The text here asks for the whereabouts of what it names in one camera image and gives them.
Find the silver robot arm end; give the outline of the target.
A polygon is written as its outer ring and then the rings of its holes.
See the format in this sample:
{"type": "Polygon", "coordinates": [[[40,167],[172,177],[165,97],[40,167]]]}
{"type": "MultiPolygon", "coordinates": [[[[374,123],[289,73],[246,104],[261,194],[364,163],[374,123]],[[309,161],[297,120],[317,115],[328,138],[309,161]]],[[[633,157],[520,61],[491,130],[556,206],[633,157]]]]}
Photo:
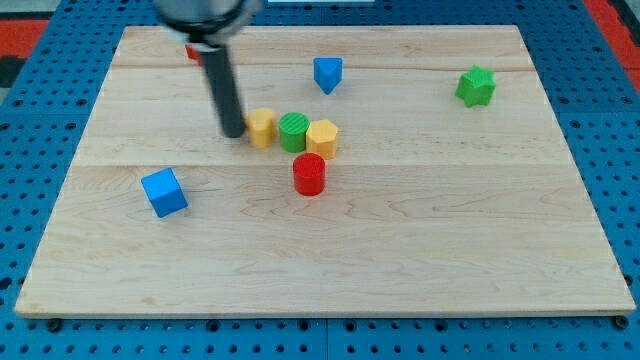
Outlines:
{"type": "Polygon", "coordinates": [[[262,9],[262,0],[153,0],[158,19],[191,41],[226,42],[262,9]]]}

